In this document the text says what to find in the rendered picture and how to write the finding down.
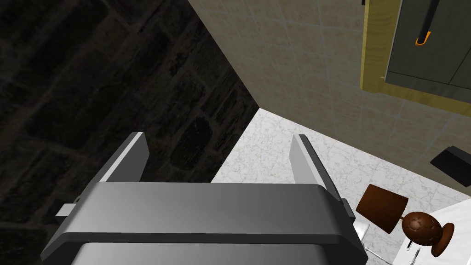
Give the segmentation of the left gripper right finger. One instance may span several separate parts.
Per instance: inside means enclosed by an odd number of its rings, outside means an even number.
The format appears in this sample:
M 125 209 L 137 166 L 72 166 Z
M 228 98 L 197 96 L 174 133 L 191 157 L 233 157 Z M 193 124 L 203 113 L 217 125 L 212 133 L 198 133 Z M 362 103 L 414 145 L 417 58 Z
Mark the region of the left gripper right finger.
M 318 184 L 335 200 L 342 202 L 332 178 L 305 134 L 293 135 L 289 160 L 296 184 Z

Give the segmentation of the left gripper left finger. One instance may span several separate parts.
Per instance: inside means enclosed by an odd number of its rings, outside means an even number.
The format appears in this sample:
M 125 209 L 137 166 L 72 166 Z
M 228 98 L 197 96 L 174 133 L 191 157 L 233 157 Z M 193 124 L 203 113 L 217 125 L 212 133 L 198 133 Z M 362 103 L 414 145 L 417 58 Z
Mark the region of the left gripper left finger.
M 143 132 L 132 132 L 99 171 L 100 182 L 139 182 L 149 157 Z

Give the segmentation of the brown table lamp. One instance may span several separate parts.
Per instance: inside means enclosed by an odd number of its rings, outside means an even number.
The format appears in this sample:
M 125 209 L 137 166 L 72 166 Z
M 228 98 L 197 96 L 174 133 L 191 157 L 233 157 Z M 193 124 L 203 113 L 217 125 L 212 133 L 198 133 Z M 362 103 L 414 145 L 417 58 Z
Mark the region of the brown table lamp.
M 356 211 L 388 234 L 401 221 L 404 234 L 413 243 L 438 247 L 443 236 L 443 226 L 425 212 L 410 212 L 402 216 L 407 203 L 407 197 L 369 184 Z

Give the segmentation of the black box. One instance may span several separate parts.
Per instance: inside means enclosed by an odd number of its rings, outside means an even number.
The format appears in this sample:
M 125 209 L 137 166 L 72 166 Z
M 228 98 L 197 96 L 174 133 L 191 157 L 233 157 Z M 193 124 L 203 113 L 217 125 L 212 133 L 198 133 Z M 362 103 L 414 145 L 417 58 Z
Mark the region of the black box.
M 431 165 L 464 187 L 471 186 L 471 154 L 450 146 L 434 157 Z

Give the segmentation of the white table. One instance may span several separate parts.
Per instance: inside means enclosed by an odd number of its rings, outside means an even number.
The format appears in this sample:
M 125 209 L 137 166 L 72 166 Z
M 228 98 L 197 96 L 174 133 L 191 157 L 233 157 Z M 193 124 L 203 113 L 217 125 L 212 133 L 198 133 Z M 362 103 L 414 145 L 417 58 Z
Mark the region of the white table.
M 393 265 L 471 265 L 471 198 L 431 213 L 443 226 L 438 247 L 412 243 L 406 238 Z

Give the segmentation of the grey door leaf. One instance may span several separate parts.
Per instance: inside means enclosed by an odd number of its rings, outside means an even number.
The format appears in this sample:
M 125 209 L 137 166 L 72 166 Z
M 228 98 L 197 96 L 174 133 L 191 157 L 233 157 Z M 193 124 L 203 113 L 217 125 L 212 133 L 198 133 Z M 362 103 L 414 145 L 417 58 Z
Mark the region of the grey door leaf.
M 439 0 L 428 39 L 417 46 L 431 1 L 401 1 L 385 81 L 471 89 L 471 0 Z

